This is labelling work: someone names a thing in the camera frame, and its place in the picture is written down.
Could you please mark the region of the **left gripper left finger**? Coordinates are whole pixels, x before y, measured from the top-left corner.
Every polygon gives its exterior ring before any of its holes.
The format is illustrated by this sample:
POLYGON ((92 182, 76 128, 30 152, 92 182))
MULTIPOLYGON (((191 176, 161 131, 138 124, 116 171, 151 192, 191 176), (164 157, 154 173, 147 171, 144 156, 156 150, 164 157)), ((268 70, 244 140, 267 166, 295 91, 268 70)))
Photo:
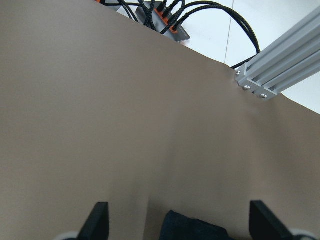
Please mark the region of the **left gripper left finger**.
POLYGON ((77 240, 108 240, 110 218, 108 202, 97 202, 82 226, 77 240))

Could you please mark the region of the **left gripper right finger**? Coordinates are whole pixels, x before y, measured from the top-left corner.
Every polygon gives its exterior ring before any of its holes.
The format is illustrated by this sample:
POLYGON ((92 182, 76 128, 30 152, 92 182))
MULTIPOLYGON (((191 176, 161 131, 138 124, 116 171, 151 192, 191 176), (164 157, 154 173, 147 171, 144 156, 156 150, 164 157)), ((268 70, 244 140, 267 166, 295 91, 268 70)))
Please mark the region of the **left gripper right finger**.
POLYGON ((253 240, 293 240, 289 229, 262 200, 249 204, 249 233, 253 240))

